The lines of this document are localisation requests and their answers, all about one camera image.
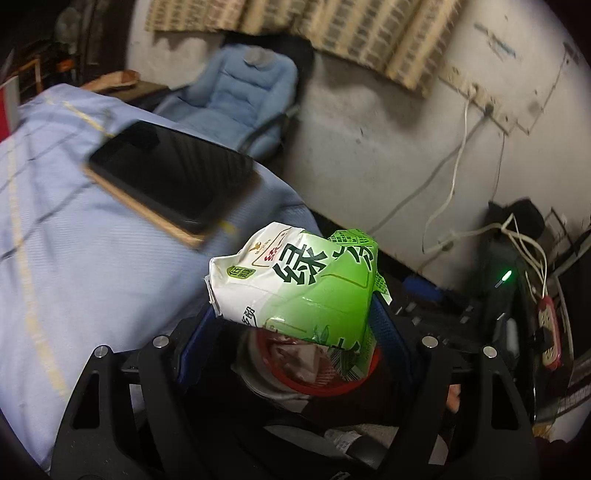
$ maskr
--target curtain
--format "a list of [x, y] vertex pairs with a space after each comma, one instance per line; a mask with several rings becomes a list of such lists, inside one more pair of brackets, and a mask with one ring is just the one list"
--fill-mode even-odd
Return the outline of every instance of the curtain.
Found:
[[289, 32], [427, 96], [466, 0], [152, 0], [146, 30]]

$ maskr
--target red and white power strip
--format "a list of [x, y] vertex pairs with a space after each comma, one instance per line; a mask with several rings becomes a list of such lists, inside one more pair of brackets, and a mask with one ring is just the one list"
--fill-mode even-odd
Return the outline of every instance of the red and white power strip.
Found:
[[546, 327], [552, 332], [552, 347], [542, 353], [542, 363], [549, 370], [556, 370], [561, 364], [562, 348], [560, 346], [558, 317], [554, 309], [554, 302], [548, 295], [538, 303], [538, 322], [540, 327]]

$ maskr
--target black phone screen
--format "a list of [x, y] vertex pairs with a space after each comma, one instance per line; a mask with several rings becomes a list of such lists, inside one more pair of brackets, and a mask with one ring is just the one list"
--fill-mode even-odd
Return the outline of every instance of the black phone screen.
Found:
[[144, 121], [102, 145], [89, 167], [185, 230], [197, 232], [252, 173], [252, 159]]

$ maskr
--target chair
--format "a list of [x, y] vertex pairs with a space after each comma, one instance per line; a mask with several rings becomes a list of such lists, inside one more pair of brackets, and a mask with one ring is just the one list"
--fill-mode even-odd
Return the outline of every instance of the chair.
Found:
[[166, 97], [154, 113], [200, 137], [260, 160], [281, 142], [293, 116], [298, 68], [288, 57], [258, 46], [229, 44], [202, 75]]

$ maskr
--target white wall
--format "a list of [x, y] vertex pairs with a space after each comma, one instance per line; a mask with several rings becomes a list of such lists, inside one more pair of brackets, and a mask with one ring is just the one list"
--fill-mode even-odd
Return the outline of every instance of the white wall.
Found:
[[[219, 45], [213, 34], [152, 34], [144, 31], [149, 0], [138, 0], [128, 51], [129, 67], [145, 80], [178, 86], [194, 80]], [[500, 59], [473, 25], [479, 21], [517, 52]], [[468, 2], [446, 54], [512, 106], [524, 124], [528, 107], [543, 103], [572, 40], [541, 0]], [[284, 178], [308, 205], [346, 227], [369, 229], [428, 177], [461, 140], [464, 100], [436, 81], [426, 100], [352, 63], [317, 55]], [[472, 109], [473, 124], [479, 112]], [[591, 70], [565, 66], [545, 114], [531, 136], [507, 138], [496, 200], [530, 196], [543, 215], [551, 206], [580, 230], [591, 214]], [[480, 226], [492, 194], [501, 150], [501, 131], [488, 122], [466, 147], [456, 195], [434, 222], [426, 244]], [[425, 221], [445, 200], [453, 162], [430, 187], [376, 234], [380, 247], [411, 268], [421, 253]], [[423, 274], [440, 286], [458, 284], [473, 266], [473, 242], [426, 266]]]

